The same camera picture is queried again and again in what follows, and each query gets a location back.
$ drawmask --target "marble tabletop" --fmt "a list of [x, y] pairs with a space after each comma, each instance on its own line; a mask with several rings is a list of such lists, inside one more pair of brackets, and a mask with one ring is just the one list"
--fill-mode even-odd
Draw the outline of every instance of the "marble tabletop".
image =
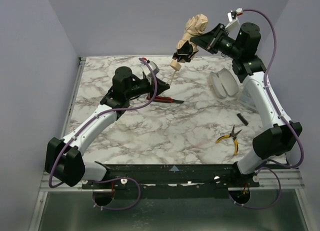
[[[173, 73], [169, 66], [171, 56], [146, 57], [158, 65], [157, 77], [166, 82]], [[141, 65], [138, 56], [87, 57], [69, 132], [94, 112], [112, 86], [118, 67], [128, 66], [142, 78]], [[145, 108], [127, 111], [97, 137], [83, 159], [104, 164], [233, 164], [240, 160], [252, 149], [253, 138], [262, 132], [262, 122], [257, 113], [237, 101], [238, 96], [220, 99], [215, 95], [209, 73], [222, 68], [232, 72], [231, 59], [202, 56], [183, 64], [171, 88], [161, 94], [184, 100], [183, 104], [153, 102]], [[146, 95], [142, 95], [132, 100], [130, 106], [145, 102]], [[237, 113], [248, 120], [248, 126], [242, 124]], [[232, 139], [215, 143], [217, 138], [230, 133], [233, 125], [235, 131], [242, 129], [236, 156]], [[285, 157], [276, 160], [285, 162]]]

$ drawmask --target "yellow handle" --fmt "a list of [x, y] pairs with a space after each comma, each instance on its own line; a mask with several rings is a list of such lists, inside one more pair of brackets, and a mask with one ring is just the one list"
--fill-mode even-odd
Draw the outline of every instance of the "yellow handle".
[[238, 147], [238, 140], [234, 140], [234, 145], [235, 145], [235, 151], [234, 151], [234, 155], [237, 155], [238, 154], [238, 149], [239, 149], [239, 147]]
[[219, 143], [221, 140], [227, 139], [227, 138], [230, 138], [230, 134], [221, 136], [220, 138], [218, 138], [218, 139], [215, 141], [215, 143], [217, 144], [217, 143]]

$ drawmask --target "glass panel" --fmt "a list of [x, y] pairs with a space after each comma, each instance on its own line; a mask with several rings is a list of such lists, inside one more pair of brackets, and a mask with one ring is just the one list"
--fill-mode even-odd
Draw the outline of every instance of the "glass panel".
[[[142, 199], [126, 211], [93, 208], [90, 192], [48, 194], [40, 231], [306, 231], [294, 190], [284, 190], [279, 203], [249, 210], [229, 199]], [[274, 190], [251, 192], [248, 205], [261, 207], [276, 197]], [[132, 200], [115, 200], [125, 207]]]

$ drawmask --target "black comb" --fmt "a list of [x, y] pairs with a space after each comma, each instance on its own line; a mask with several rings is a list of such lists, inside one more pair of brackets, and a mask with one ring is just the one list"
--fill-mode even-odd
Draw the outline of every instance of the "black comb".
[[238, 116], [238, 118], [241, 120], [241, 122], [247, 126], [249, 124], [249, 122], [243, 117], [243, 115], [241, 113], [237, 113], [236, 114]]

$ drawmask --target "yellow pliers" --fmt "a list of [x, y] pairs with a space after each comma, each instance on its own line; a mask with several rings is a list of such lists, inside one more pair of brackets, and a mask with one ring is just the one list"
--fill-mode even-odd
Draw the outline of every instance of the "yellow pliers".
[[227, 138], [232, 138], [233, 141], [234, 141], [234, 145], [235, 145], [235, 151], [234, 151], [234, 155], [237, 155], [238, 154], [238, 141], [237, 141], [237, 135], [242, 131], [242, 129], [239, 131], [239, 132], [236, 132], [235, 133], [235, 126], [233, 125], [233, 128], [232, 128], [232, 131], [230, 134], [227, 134], [227, 135], [224, 135], [224, 136], [221, 136], [220, 138], [218, 138], [215, 143], [219, 143], [221, 140], [223, 139], [227, 139]]

